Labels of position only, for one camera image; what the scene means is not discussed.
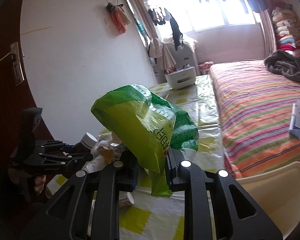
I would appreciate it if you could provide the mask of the green plastic bag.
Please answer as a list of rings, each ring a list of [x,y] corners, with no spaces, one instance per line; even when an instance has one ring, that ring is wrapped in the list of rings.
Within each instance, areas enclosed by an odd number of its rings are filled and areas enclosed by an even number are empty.
[[[114,132],[148,170],[152,195],[170,197],[165,161],[170,148],[192,160],[199,133],[187,111],[172,105],[142,85],[126,85],[98,98],[91,107],[95,118]]]

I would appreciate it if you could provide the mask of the clear plastic trash pile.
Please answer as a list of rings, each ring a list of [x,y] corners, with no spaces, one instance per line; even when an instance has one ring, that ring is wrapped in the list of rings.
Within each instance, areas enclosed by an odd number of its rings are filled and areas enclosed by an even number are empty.
[[[87,161],[82,170],[87,173],[100,171],[108,164],[119,160],[126,150],[128,150],[127,146],[114,132],[101,134],[97,144],[91,150],[93,159]]]

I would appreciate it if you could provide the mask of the white cap dark bottle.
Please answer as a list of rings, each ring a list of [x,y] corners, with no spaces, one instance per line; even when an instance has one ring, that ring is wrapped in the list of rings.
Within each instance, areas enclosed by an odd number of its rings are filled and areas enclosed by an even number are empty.
[[[97,144],[97,139],[90,133],[85,133],[80,140],[76,143],[73,148],[73,153],[90,153],[93,147]]]

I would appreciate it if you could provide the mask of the small white pill bottle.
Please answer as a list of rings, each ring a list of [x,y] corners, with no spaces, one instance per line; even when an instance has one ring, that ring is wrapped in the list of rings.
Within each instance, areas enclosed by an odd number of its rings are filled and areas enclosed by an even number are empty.
[[[119,207],[134,205],[134,198],[130,192],[119,192]]]

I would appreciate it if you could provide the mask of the dark red wooden door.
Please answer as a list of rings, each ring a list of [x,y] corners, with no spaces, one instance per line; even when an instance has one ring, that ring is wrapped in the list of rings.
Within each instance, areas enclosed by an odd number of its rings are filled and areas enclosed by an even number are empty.
[[[10,46],[20,42],[22,2],[0,0],[0,142],[5,146],[18,144],[21,111],[36,106],[28,81],[17,82],[10,54]]]

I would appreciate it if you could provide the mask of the green checkered plastic tablecloth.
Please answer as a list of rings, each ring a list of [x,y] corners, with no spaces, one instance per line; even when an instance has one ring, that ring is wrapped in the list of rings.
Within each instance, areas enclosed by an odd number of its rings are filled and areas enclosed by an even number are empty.
[[[135,190],[120,194],[121,239],[182,239],[185,194],[168,188],[164,164],[168,150],[176,149],[205,170],[223,168],[210,78],[198,77],[193,86],[179,91],[166,84],[126,85],[98,98],[91,112],[107,129],[96,149],[121,142],[140,165]]]

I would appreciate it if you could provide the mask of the striped bed sheet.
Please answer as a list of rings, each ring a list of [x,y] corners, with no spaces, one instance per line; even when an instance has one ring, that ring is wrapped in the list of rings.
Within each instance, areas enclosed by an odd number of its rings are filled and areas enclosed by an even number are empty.
[[[288,131],[300,83],[271,73],[263,60],[214,64],[210,76],[227,171],[244,178],[300,162],[300,139]]]

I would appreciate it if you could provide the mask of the pink curtain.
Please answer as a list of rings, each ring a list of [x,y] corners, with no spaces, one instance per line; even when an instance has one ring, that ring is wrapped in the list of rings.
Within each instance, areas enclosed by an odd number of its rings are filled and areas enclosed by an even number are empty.
[[[150,18],[148,10],[146,9],[143,0],[129,0],[133,11],[137,18],[142,23],[147,35],[150,38],[150,44],[148,47],[148,55],[150,58],[157,59],[157,66],[162,70],[172,70],[176,61],[171,55],[166,44],[164,44],[157,35],[154,27],[153,20]]]

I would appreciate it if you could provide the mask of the white storage box with pens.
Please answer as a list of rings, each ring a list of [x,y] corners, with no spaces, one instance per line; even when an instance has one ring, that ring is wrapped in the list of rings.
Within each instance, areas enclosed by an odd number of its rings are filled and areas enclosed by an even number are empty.
[[[181,89],[195,84],[196,70],[194,67],[187,67],[165,75],[168,85],[173,89]]]

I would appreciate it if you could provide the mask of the white washing machine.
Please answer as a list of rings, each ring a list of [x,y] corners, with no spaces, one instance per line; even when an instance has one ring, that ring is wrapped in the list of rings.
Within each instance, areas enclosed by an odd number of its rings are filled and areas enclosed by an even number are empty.
[[[167,48],[169,49],[171,55],[173,56],[176,62],[176,70],[190,66],[195,68],[197,76],[200,75],[200,71],[198,68],[198,60],[195,53],[197,43],[198,42],[195,39],[186,36],[185,38],[183,38],[183,45],[179,46],[176,50],[172,37],[164,39],[164,44],[166,44]]]

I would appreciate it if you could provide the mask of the grey crumpled blanket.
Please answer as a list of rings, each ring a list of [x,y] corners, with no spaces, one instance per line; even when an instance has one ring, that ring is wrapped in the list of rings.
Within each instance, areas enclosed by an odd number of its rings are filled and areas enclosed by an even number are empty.
[[[269,72],[300,83],[300,58],[277,50],[264,59],[264,65]]]

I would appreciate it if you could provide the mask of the hanging dark clothes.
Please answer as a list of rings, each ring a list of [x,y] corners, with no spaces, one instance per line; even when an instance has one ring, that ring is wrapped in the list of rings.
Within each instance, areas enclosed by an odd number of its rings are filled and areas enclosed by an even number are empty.
[[[177,51],[179,47],[182,47],[184,45],[183,33],[180,31],[178,23],[167,9],[165,9],[165,14],[165,20],[169,21],[171,25],[174,48],[175,51]]]

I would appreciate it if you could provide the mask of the stack of folded quilts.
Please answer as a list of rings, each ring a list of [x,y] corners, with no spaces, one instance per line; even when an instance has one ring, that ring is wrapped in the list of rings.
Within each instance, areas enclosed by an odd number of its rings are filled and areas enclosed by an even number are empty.
[[[300,20],[292,5],[278,2],[271,13],[277,50],[300,58]]]

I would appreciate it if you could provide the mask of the orange cloth hanging on wall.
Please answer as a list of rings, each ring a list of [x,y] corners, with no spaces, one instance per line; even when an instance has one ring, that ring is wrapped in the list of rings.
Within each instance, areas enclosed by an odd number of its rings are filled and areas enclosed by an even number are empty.
[[[131,20],[125,15],[123,4],[113,5],[108,3],[106,6],[107,12],[110,13],[111,20],[121,34],[127,31],[126,26],[131,23]]]

